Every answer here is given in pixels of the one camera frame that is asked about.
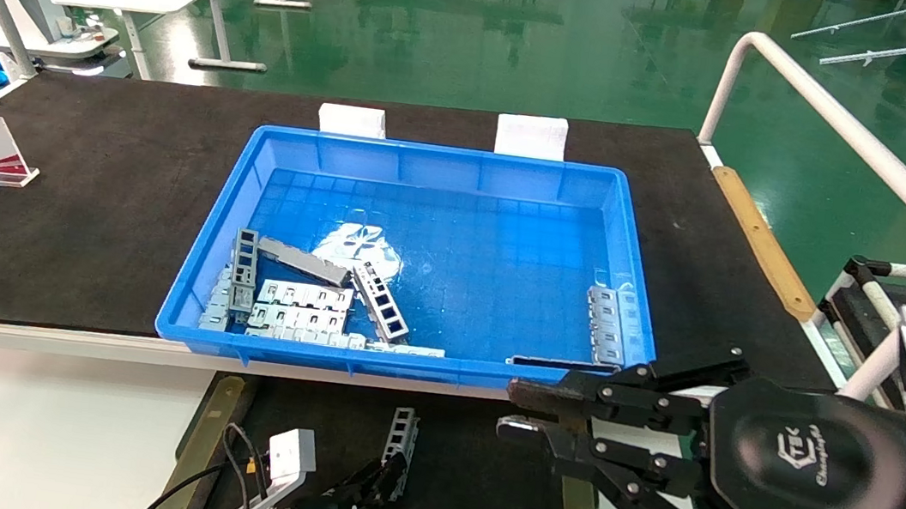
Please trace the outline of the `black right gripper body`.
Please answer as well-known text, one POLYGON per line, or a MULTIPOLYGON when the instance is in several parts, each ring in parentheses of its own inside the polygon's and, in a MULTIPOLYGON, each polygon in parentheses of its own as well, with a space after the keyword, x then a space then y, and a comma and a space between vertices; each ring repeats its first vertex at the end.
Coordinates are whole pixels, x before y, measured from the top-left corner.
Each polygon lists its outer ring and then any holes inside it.
POLYGON ((752 378, 713 397, 707 420, 729 509, 905 509, 906 427, 860 400, 752 378))

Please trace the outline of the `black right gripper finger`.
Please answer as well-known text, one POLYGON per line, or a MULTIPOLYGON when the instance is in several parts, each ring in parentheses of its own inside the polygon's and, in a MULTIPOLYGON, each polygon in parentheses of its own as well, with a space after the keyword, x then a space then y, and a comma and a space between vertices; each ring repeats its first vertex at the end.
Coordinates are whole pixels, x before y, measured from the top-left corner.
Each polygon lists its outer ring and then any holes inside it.
POLYGON ((750 375, 740 349, 710 347, 662 355, 611 375, 573 369, 556 384, 511 379, 507 393, 521 409, 688 435, 704 427, 707 415, 686 390, 729 387, 750 375))
POLYGON ((667 497, 689 499, 698 494, 700 466, 661 458, 645 448, 597 438, 587 430, 563 427, 556 421, 508 415, 498 419, 497 437, 532 446, 550 458, 553 472, 586 481, 615 509, 679 509, 667 497))

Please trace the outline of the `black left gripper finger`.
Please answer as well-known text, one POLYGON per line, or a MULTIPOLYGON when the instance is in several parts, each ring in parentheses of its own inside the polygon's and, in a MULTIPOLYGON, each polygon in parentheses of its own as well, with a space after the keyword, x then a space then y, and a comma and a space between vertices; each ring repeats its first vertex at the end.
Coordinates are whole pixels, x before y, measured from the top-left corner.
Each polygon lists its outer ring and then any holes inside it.
POLYGON ((390 503, 395 457, 371 460, 338 485, 340 504, 372 509, 390 503))
POLYGON ((407 473, 408 461, 405 454, 394 453, 385 460, 380 501, 392 503, 400 499, 407 473))

